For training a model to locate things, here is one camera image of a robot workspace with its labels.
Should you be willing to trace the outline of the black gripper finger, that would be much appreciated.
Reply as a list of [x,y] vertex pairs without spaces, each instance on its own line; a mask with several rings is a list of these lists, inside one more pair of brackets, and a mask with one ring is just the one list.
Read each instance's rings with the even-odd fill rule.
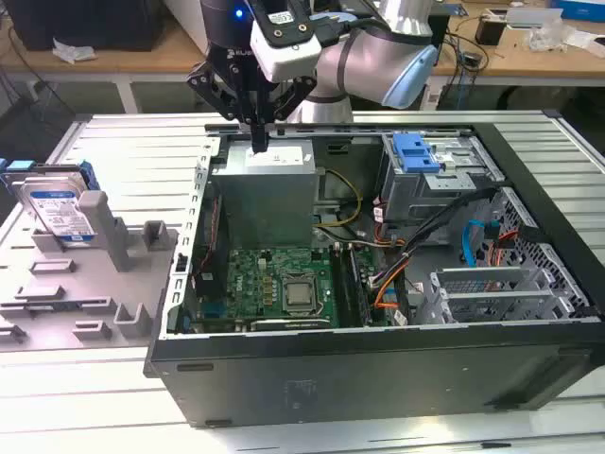
[[260,85],[260,151],[268,148],[268,126],[276,120],[286,120],[294,110],[314,90],[317,81],[314,78],[294,78],[286,84],[286,89],[275,96],[282,82],[264,81]]
[[239,61],[227,62],[219,69],[205,61],[189,74],[187,84],[225,119],[243,123],[249,130],[252,151],[260,153],[261,123],[244,76],[244,66]]

